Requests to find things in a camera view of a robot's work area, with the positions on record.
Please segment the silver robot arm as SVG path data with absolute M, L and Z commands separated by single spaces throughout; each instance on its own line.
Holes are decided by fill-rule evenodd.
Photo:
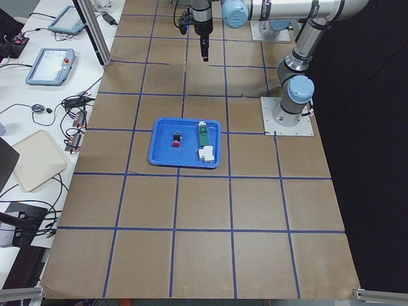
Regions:
M 333 22 L 358 14 L 367 1 L 221 1 L 222 18 L 230 28 L 239 28 L 249 20 L 266 22 L 278 19 L 305 21 L 295 39 L 291 54 L 278 65 L 280 84 L 304 74 L 324 33 Z
M 259 23 L 259 31 L 264 36 L 275 37 L 290 25 L 289 19 L 273 19 Z

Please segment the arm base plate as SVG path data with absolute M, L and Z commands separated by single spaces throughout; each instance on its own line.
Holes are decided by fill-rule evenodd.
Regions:
M 289 19 L 273 19 L 251 21 L 252 41 L 270 43 L 290 43 L 288 27 Z
M 278 97 L 261 97 L 261 110 L 265 134 L 268 136 L 314 136 L 309 110 L 305 105 L 296 115 L 281 108 Z

